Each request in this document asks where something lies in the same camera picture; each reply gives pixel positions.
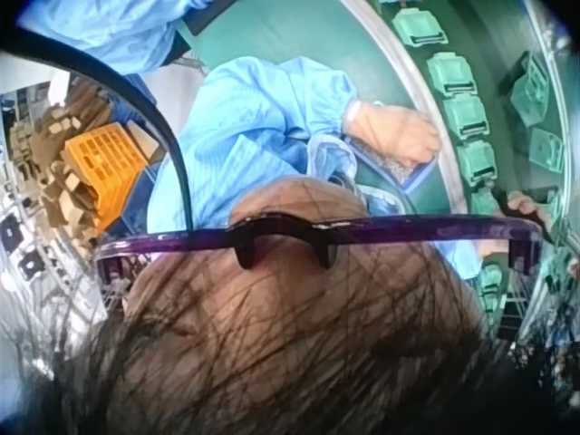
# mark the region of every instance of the orange crate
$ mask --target orange crate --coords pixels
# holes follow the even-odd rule
[[[118,122],[72,138],[65,147],[97,192],[95,227],[103,231],[121,215],[147,161]]]

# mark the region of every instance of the purple glasses frame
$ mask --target purple glasses frame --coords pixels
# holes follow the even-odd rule
[[[538,265],[543,242],[539,225],[513,217],[409,215],[313,223],[284,213],[264,213],[228,228],[158,233],[109,242],[97,248],[95,262],[104,284],[109,284],[113,276],[122,276],[122,257],[141,254],[234,248],[238,263],[248,269],[254,264],[255,239],[274,235],[304,241],[325,268],[332,266],[336,247],[342,245],[508,240],[509,267],[525,275]]]

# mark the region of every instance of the hand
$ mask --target hand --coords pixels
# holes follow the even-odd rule
[[[523,215],[531,215],[536,212],[538,217],[546,224],[547,230],[550,230],[552,223],[550,222],[549,215],[532,198],[524,195],[522,192],[513,191],[507,195],[507,206],[512,210],[519,211]],[[498,217],[504,216],[500,210],[495,211],[494,215]],[[509,250],[507,240],[479,240],[476,242],[476,247],[481,258],[492,254],[507,253]]]
[[[440,151],[439,132],[429,117],[398,106],[363,102],[346,133],[407,168],[428,163]]]

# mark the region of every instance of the cardboard box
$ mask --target cardboard box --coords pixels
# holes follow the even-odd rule
[[[78,207],[71,194],[66,190],[61,193],[58,203],[61,206],[64,219],[72,228],[75,228],[81,221],[84,210]]]
[[[159,143],[133,120],[129,120],[129,122],[127,122],[127,130],[129,130],[129,134],[135,141],[135,144],[141,150],[141,153],[145,159],[150,161],[151,157],[160,146]]]

